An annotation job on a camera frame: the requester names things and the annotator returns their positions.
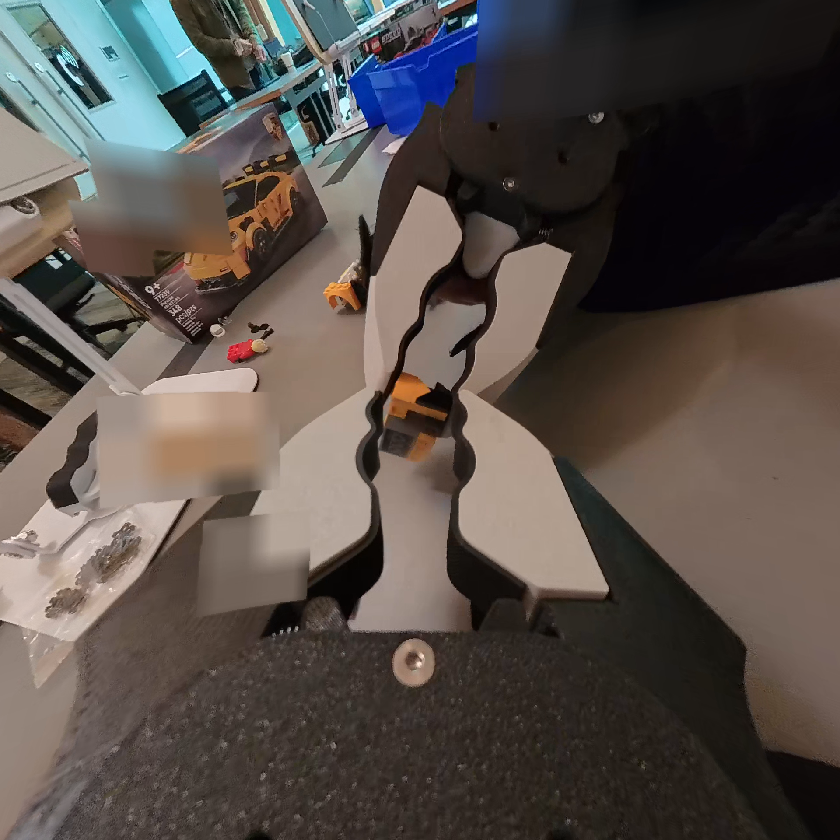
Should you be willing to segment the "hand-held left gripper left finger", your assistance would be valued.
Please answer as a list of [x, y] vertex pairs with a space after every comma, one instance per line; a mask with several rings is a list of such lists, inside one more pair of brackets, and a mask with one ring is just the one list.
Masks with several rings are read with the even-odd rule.
[[362, 552], [377, 532], [375, 490], [362, 454], [379, 395], [364, 388], [291, 437], [279, 451], [276, 488], [261, 492], [253, 507], [253, 516], [280, 517], [281, 548], [296, 532], [307, 537], [310, 585]]

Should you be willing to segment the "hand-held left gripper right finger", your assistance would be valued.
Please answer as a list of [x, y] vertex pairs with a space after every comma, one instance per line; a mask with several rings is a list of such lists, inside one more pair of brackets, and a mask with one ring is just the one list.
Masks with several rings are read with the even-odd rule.
[[545, 602], [602, 603], [601, 565], [551, 453], [469, 391], [455, 397], [456, 487], [449, 513], [449, 581], [478, 629], [498, 601], [530, 618]]

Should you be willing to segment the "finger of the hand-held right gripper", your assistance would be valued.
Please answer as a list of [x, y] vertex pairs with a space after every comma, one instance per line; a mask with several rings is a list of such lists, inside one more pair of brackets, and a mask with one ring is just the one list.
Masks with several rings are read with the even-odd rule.
[[405, 351], [403, 371], [426, 385], [451, 388], [465, 368], [451, 350], [468, 332], [468, 308], [448, 301], [427, 311], [424, 291], [456, 256], [462, 231], [444, 197], [419, 186], [408, 204], [379, 271], [371, 279], [364, 316], [364, 383], [383, 391], [396, 370], [400, 347], [419, 320]]
[[484, 321], [460, 339], [463, 373], [453, 392], [467, 390], [494, 403], [529, 365], [572, 254], [549, 244], [512, 250], [488, 279]]

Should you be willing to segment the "orange black lego car assembly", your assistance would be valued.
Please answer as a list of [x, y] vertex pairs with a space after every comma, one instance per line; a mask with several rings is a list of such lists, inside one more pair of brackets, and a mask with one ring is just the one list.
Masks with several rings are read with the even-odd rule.
[[453, 394], [427, 386], [413, 374], [398, 377], [384, 417], [380, 450], [414, 463], [424, 461], [447, 430]]

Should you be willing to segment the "person's right forearm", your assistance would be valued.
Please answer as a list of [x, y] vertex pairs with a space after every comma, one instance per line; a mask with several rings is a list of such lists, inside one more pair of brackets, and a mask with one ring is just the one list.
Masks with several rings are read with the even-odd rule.
[[838, 278], [838, 32], [790, 75], [676, 101], [628, 153], [580, 308], [646, 312]]

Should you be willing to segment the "yellow car lego box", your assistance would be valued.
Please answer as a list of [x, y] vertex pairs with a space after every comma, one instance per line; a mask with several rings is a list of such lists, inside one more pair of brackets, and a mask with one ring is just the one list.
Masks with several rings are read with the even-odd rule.
[[151, 276], [93, 276], [158, 330], [195, 343], [328, 219], [274, 103], [224, 115], [172, 151], [215, 161], [232, 252], [164, 251]]

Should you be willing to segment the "lego instruction booklet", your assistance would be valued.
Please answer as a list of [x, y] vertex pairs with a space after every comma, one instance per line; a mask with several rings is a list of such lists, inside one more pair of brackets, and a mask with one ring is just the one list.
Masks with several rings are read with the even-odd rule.
[[84, 161], [1, 110], [1, 203], [30, 195], [87, 170]]

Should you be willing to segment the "person's right hand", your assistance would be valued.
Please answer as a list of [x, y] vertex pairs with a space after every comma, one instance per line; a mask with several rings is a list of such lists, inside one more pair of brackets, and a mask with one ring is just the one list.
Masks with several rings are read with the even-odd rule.
[[487, 303], [488, 281], [486, 277], [473, 278], [468, 275], [455, 274], [443, 280], [430, 299], [430, 303], [438, 305], [451, 302], [459, 306], [478, 306]]

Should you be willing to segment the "black and orange car chassis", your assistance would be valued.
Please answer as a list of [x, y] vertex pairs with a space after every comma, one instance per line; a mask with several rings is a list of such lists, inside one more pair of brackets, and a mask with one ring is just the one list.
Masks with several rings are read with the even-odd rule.
[[360, 259], [355, 260], [337, 281], [327, 285], [323, 296], [332, 310], [362, 312], [366, 308], [370, 278]]

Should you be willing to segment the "blue plastic bin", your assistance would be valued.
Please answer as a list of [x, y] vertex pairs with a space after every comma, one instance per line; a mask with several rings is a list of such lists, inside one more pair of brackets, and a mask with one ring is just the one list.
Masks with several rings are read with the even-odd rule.
[[476, 60], [478, 28], [473, 24], [451, 34], [436, 35], [429, 45], [394, 58], [398, 110], [392, 135], [411, 133], [428, 103], [445, 105], [455, 87], [457, 69]]
[[379, 62], [368, 56], [353, 72], [349, 85], [370, 128], [385, 125], [391, 133], [398, 110], [398, 91], [393, 70], [395, 61]]

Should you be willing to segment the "clear bag of dark pieces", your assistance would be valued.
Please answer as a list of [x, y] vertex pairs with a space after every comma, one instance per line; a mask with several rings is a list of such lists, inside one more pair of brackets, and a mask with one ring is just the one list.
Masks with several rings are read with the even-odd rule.
[[35, 687], [136, 582], [154, 537], [124, 515], [80, 530], [56, 553], [2, 556], [2, 623], [21, 629]]

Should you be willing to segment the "black white stand clamp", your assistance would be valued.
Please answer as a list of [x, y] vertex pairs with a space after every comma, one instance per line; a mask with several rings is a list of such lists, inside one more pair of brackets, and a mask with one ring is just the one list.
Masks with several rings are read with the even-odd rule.
[[97, 413], [78, 426], [64, 464], [47, 482], [46, 493], [54, 509], [69, 516], [100, 509]]

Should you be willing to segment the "black office chair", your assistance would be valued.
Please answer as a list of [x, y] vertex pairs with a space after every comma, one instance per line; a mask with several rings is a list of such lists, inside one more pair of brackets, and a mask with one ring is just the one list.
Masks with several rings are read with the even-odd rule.
[[197, 133], [203, 123], [228, 108], [228, 102], [206, 70], [180, 86], [159, 94], [158, 99], [186, 137]]

